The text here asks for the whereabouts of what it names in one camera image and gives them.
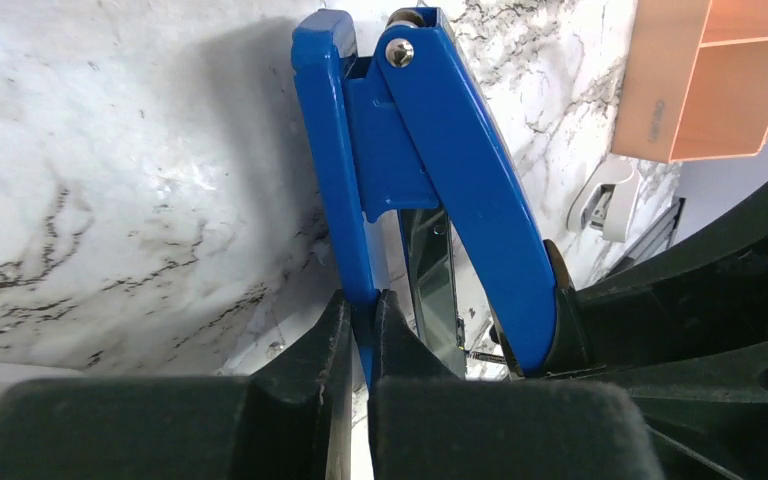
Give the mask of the blue stapler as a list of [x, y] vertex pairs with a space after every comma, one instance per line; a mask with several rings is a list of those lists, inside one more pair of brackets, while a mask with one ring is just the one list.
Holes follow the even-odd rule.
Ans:
[[509, 151], [439, 8], [396, 11], [374, 53], [342, 10], [292, 35], [295, 86], [366, 378], [374, 312], [390, 286], [380, 217], [400, 215], [419, 327], [439, 318], [438, 356], [465, 370], [451, 238], [458, 235], [522, 371], [546, 363], [557, 282]]

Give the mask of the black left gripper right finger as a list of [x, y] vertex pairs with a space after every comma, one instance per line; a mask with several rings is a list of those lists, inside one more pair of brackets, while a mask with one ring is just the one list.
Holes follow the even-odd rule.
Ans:
[[470, 381], [381, 293], [368, 400], [378, 479], [660, 479], [643, 416], [620, 388], [578, 380]]

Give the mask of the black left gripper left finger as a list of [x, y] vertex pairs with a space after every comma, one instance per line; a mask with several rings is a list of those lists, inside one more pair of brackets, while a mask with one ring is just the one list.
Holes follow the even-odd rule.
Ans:
[[0, 396], [0, 479], [345, 479], [351, 308], [248, 376], [42, 378]]

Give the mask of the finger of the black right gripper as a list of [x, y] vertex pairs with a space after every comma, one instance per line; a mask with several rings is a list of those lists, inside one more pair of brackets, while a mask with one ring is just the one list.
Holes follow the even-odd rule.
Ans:
[[643, 367], [768, 341], [768, 181], [672, 248], [556, 293], [544, 375]]
[[641, 411], [668, 479], [768, 479], [768, 341], [608, 372]]

